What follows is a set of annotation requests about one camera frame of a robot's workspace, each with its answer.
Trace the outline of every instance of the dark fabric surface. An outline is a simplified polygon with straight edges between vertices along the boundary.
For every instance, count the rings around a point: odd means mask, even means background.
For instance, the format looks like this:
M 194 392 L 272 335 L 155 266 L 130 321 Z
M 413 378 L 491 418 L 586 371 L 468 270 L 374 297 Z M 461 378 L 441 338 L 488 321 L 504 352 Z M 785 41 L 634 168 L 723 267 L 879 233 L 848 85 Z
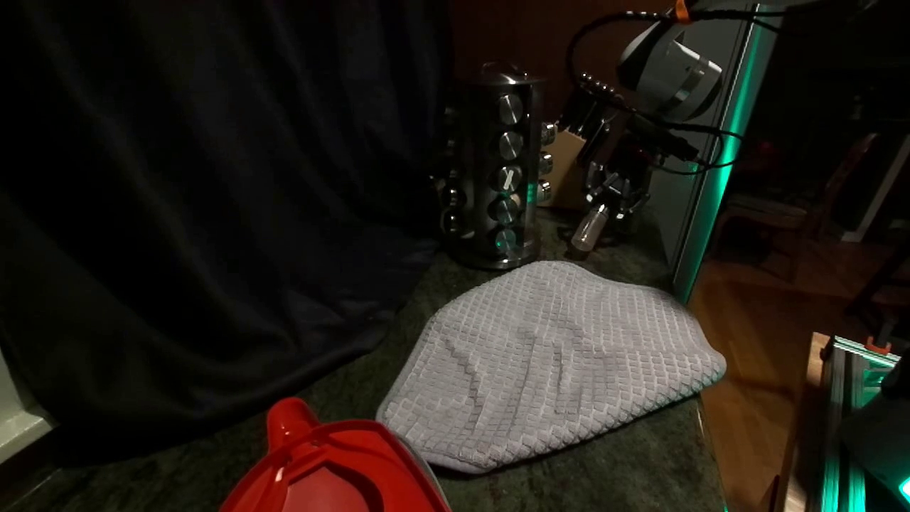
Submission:
M 559 260 L 558 226 L 541 219 L 543 260 Z M 669 286 L 659 252 L 619 244 L 595 252 L 583 267 L 623 283 Z M 383 344 L 299 397 L 320 421 L 373 418 L 425 318 L 458 294 L 491 279 L 438 256 L 407 298 Z M 718 512 L 723 493 L 700 429 L 700 402 L 657 409 L 595 442 L 514 465 L 481 479 L 438 472 L 455 512 Z M 66 468 L 10 512 L 194 512 L 216 510 L 263 455 L 263 416 L 208 438 L 103 468 Z
M 438 4 L 5 0 L 0 52 L 0 344 L 91 452 L 374 347 L 435 254 Z

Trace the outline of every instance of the red container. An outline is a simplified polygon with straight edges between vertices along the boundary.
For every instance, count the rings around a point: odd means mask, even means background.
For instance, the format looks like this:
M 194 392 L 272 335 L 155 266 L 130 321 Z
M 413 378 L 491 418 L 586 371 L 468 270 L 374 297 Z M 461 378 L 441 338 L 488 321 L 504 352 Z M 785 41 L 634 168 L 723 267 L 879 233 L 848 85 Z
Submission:
M 266 414 L 266 455 L 222 512 L 448 512 L 430 471 L 379 421 L 317 424 L 302 399 Z

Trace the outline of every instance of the gray fabric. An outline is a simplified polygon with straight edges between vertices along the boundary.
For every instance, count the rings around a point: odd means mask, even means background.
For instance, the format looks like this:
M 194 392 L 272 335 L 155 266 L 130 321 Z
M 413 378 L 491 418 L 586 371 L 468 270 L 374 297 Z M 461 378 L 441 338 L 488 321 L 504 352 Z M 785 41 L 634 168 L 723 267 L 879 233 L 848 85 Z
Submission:
M 536 263 L 441 307 L 379 418 L 430 465 L 481 475 L 617 429 L 723 372 L 662 291 Z

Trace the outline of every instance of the black curtain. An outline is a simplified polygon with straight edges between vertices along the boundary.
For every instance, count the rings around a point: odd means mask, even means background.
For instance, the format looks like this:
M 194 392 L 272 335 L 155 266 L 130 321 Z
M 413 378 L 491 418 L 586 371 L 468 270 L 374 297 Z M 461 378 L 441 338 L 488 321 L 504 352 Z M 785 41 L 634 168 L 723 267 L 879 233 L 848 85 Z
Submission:
M 0 344 L 69 438 L 239 418 L 435 252 L 425 0 L 3 0 Z

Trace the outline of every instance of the wooden floor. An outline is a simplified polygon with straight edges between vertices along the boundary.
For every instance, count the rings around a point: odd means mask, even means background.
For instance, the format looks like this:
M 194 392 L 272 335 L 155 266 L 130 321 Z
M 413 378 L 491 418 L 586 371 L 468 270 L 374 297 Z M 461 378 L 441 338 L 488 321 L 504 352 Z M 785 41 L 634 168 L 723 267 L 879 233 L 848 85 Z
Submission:
M 782 256 L 762 267 L 707 260 L 690 307 L 728 360 L 725 382 L 701 397 L 701 418 L 730 512 L 762 510 L 785 458 L 811 333 L 861 335 L 842 311 L 888 254 L 885 244 L 814 242 L 792 279 Z

